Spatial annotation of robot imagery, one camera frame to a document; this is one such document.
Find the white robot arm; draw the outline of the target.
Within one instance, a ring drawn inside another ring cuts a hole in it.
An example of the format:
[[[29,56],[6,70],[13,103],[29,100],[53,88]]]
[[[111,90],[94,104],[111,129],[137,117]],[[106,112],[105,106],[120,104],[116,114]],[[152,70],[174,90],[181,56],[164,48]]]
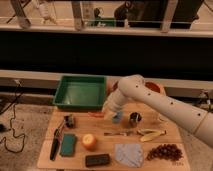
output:
[[[143,102],[179,127],[213,148],[213,114],[198,107],[152,91],[145,86],[141,75],[122,77],[104,102],[102,112],[105,119],[112,119],[129,99]]]

